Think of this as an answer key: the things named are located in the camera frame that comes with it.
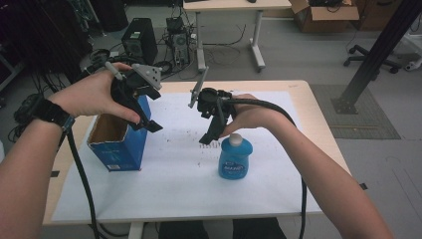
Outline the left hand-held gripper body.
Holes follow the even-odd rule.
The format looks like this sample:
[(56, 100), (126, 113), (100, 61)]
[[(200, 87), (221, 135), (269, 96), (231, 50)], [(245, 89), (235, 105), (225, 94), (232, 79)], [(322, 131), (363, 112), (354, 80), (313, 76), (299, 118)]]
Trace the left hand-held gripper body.
[(142, 64), (132, 64), (131, 69), (121, 73), (111, 62), (105, 67), (115, 77), (111, 85), (111, 97), (118, 104), (142, 114), (143, 110), (138, 102), (140, 96), (148, 96), (152, 100), (160, 97), (161, 69)]

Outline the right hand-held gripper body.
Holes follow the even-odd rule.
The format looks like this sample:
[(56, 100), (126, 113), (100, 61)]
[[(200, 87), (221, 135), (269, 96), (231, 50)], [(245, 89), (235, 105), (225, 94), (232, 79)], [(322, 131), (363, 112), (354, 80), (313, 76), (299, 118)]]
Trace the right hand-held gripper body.
[(213, 88), (202, 88), (207, 77), (209, 68), (206, 67), (202, 78), (197, 81), (195, 87), (190, 91), (191, 98), (188, 106), (193, 108), (197, 105), (197, 110), (203, 118), (221, 117), (226, 120), (235, 113), (235, 109), (228, 103), (232, 99), (232, 94), (223, 90)]

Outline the blue cardboard box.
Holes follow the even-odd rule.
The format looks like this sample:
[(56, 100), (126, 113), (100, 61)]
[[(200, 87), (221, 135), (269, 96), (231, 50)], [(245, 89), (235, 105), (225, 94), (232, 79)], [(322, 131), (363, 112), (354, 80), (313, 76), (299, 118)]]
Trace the blue cardboard box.
[(148, 131), (133, 129), (125, 120), (100, 115), (88, 137), (88, 147), (108, 171), (140, 170)]

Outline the blue bottle with white cap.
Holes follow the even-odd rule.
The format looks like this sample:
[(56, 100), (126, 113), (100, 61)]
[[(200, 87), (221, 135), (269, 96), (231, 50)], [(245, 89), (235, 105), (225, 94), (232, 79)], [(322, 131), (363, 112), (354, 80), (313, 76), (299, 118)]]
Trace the blue bottle with white cap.
[(252, 152), (253, 147), (248, 140), (238, 133), (231, 133), (221, 143), (219, 175), (230, 180), (244, 178), (249, 170), (249, 156)]

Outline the person's right hand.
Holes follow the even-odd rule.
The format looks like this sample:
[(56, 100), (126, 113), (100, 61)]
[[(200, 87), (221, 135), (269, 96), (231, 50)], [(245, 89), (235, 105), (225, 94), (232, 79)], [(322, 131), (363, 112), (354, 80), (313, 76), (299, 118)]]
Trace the person's right hand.
[(261, 106), (234, 105), (236, 115), (228, 123), (220, 137), (227, 136), (241, 128), (263, 127), (267, 130), (276, 128), (281, 122), (288, 121), (282, 114)]

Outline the person's left hand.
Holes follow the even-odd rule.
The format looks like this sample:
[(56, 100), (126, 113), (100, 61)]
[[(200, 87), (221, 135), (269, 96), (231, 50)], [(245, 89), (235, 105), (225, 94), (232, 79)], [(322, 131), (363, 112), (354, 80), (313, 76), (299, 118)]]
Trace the person's left hand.
[(89, 75), (48, 97), (72, 117), (109, 114), (134, 123), (140, 116), (133, 110), (116, 103), (111, 95), (114, 73), (102, 70)]

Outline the black computer tower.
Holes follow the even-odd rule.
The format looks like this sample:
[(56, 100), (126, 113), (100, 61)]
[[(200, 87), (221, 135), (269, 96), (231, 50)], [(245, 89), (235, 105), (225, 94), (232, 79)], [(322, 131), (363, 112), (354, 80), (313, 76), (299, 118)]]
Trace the black computer tower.
[(141, 58), (153, 65), (158, 53), (152, 21), (149, 18), (134, 18), (121, 38), (128, 55)]

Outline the open grey computer tower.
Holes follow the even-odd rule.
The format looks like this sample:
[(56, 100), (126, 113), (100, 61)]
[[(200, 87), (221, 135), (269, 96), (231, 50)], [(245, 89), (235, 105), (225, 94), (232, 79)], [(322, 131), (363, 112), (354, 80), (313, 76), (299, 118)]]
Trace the open grey computer tower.
[(166, 19), (168, 42), (176, 66), (190, 64), (189, 36), (181, 17)]

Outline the white paper sheet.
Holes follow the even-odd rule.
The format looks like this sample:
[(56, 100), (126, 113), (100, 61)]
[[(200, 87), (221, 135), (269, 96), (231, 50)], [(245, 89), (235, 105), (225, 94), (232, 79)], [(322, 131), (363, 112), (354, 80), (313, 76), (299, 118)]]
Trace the white paper sheet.
[(249, 171), (238, 180), (218, 174), (219, 142), (199, 142), (208, 119), (188, 106), (187, 93), (167, 93), (150, 102), (162, 130), (146, 138), (141, 169), (108, 171), (87, 145), (80, 157), (94, 204), (89, 205), (75, 168), (68, 172), (52, 216), (55, 222), (159, 221), (235, 218), (320, 211), (279, 142), (265, 129), (243, 129), (253, 146)]

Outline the black wristwatch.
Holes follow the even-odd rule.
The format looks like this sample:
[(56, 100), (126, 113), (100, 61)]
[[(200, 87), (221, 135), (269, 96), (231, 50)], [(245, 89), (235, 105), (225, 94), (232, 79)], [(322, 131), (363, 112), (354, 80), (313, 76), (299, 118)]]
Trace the black wristwatch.
[(75, 118), (59, 105), (49, 100), (41, 99), (32, 113), (34, 119), (51, 122), (58, 125), (63, 133), (68, 133), (75, 123)]

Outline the white-legged wooden table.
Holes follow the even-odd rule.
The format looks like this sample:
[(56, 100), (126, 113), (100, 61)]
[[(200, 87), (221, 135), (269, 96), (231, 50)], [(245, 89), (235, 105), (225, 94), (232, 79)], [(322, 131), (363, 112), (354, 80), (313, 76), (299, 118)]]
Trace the white-legged wooden table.
[(271, 9), (290, 9), (291, 7), (292, 4), (289, 0), (183, 0), (183, 9), (186, 12), (195, 13), (198, 71), (204, 72), (207, 69), (200, 30), (201, 20), (206, 14), (210, 13), (211, 16), (216, 16), (217, 13), (222, 14), (226, 12), (233, 16), (243, 16), (247, 12), (255, 13), (255, 20), (253, 21), (255, 29), (254, 35), (250, 39), (250, 46), (257, 63), (257, 70), (261, 72), (266, 68), (258, 45), (264, 11)]

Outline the brown cardboard box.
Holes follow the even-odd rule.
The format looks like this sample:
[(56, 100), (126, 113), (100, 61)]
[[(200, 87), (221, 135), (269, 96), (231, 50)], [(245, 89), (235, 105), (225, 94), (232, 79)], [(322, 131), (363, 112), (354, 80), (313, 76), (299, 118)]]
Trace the brown cardboard box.
[(312, 6), (311, 0), (289, 0), (294, 19), (303, 33), (340, 33), (359, 13), (353, 0), (340, 0), (336, 6)]

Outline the grey floor mat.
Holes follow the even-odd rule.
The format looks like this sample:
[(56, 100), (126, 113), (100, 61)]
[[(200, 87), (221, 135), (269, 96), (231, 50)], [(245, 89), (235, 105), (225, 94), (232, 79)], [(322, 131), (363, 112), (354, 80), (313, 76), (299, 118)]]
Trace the grey floor mat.
[(311, 85), (311, 89), (335, 138), (400, 139), (370, 90), (364, 90), (354, 105), (356, 114), (338, 114), (331, 100), (340, 97), (344, 85)]

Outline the black office chair base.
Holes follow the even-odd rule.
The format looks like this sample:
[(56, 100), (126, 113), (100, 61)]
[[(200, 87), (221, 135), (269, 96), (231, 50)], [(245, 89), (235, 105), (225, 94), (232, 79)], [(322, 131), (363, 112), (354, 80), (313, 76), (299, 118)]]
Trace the black office chair base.
[(364, 49), (359, 45), (354, 45), (350, 49), (347, 50), (349, 57), (343, 62), (345, 67), (348, 67), (351, 62), (364, 62), (365, 60), (369, 59), (370, 63), (378, 62), (382, 66), (387, 66), (389, 68), (390, 74), (397, 74), (402, 66), (399, 63), (393, 62), (388, 58), (379, 60), (378, 58), (374, 58), (370, 56), (370, 51)]

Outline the black metal post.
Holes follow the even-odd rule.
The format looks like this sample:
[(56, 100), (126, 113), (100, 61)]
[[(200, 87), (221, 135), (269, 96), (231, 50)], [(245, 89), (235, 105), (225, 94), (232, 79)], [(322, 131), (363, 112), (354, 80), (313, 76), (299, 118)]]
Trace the black metal post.
[[(370, 56), (383, 60), (388, 58), (416, 18), (422, 13), (422, 0), (402, 0), (395, 13), (373, 44)], [(341, 115), (355, 115), (354, 106), (365, 88), (373, 81), (381, 64), (362, 62), (350, 83), (339, 98), (331, 99), (334, 111)]]

